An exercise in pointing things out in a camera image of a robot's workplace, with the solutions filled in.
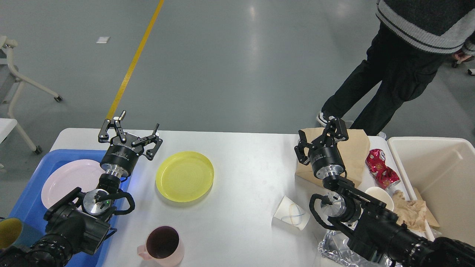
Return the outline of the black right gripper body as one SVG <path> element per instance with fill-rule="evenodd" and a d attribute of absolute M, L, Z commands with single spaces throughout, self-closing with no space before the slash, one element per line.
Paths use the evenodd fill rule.
<path fill-rule="evenodd" d="M 346 174 L 337 141 L 329 139 L 315 139 L 311 142 L 309 159 L 314 176 L 323 180 L 329 176 Z"/>

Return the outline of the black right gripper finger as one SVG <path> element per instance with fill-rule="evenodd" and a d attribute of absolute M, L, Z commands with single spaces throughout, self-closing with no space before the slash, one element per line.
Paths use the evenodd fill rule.
<path fill-rule="evenodd" d="M 309 165 L 310 159 L 307 154 L 305 154 L 304 149 L 310 148 L 311 144 L 307 141 L 307 136 L 304 131 L 298 131 L 299 141 L 295 146 L 295 153 L 298 159 L 298 162 L 302 165 Z"/>
<path fill-rule="evenodd" d="M 315 139 L 315 143 L 320 146 L 335 146 L 338 142 L 348 139 L 345 122 L 340 118 L 334 118 L 326 124 L 322 134 Z"/>

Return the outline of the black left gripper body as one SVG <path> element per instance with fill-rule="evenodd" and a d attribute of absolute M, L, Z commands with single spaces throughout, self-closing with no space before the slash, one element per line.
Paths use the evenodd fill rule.
<path fill-rule="evenodd" d="M 119 136 L 109 140 L 109 135 L 102 131 L 99 134 L 99 142 L 109 142 L 108 150 L 100 162 L 101 168 L 108 174 L 116 173 L 119 178 L 131 176 L 139 157 L 144 152 L 146 138 L 139 138 L 136 135 L 125 133 L 126 142 L 122 143 Z"/>

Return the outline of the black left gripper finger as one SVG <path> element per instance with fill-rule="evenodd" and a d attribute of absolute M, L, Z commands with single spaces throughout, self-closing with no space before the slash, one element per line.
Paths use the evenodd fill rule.
<path fill-rule="evenodd" d="M 115 133 L 117 134 L 117 137 L 119 137 L 119 141 L 121 143 L 125 143 L 126 134 L 124 132 L 124 129 L 121 126 L 121 121 L 124 119 L 125 115 L 126 115 L 126 111 L 123 110 L 119 116 L 116 116 L 112 119 L 105 119 L 104 123 L 102 124 L 102 127 L 100 128 L 100 132 L 98 134 L 98 142 L 100 143 L 109 142 L 109 139 L 111 137 L 108 134 L 108 130 L 113 128 L 115 130 Z"/>
<path fill-rule="evenodd" d="M 143 137 L 143 138 L 138 138 L 137 140 L 132 142 L 132 147 L 142 147 L 145 148 L 147 145 L 150 143 L 154 144 L 154 147 L 151 149 L 148 149 L 144 155 L 149 161 L 152 161 L 154 156 L 156 156 L 159 148 L 161 147 L 161 144 L 163 143 L 163 139 L 160 138 L 160 134 L 158 132 L 160 124 L 157 123 L 156 127 L 154 128 L 153 132 L 151 135 Z"/>

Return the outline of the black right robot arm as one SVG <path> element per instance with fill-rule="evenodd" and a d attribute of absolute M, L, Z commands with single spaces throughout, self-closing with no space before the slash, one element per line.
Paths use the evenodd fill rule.
<path fill-rule="evenodd" d="M 350 250 L 377 263 L 386 255 L 392 266 L 474 266 L 473 246 L 445 237 L 430 241 L 416 235 L 407 225 L 397 224 L 397 214 L 387 209 L 384 202 L 360 191 L 342 176 L 346 170 L 337 143 L 349 139 L 343 120 L 329 120 L 322 134 L 312 142 L 307 141 L 303 130 L 298 133 L 298 162 L 311 165 L 314 177 L 330 191 L 310 197 L 310 212 L 325 229 L 345 234 Z"/>

